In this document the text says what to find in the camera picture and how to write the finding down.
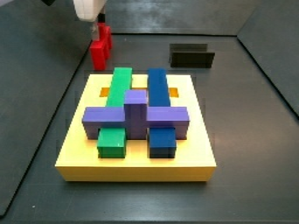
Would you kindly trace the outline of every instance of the yellow block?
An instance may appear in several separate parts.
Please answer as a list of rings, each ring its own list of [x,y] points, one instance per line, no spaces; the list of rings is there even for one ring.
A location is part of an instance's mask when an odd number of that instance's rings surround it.
[[[178,89],[173,106],[189,108],[191,124],[187,140],[177,141],[175,158],[149,158],[147,141],[127,140],[126,158],[99,158],[98,141],[89,140],[82,125],[86,107],[106,106],[99,90],[110,86],[113,75],[93,74],[70,125],[57,168],[67,181],[209,181],[217,162],[202,119],[190,75],[167,75],[169,87]],[[134,75],[133,88],[147,88],[147,75]]]

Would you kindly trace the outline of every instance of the table surface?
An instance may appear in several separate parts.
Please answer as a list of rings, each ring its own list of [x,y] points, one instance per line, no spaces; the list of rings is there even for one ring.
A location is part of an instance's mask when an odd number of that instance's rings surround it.
[[[171,43],[208,43],[212,69],[171,69]],[[299,125],[236,38],[114,36],[109,70],[191,74],[218,162],[209,183],[67,183],[55,169],[93,72],[82,62],[3,223],[299,221]]]

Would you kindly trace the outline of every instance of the gray wall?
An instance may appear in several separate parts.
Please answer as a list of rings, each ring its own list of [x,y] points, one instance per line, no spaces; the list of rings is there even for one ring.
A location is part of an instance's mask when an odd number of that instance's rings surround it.
[[[265,0],[238,38],[299,115],[299,1]]]
[[[238,35],[261,0],[109,0],[114,33]]]

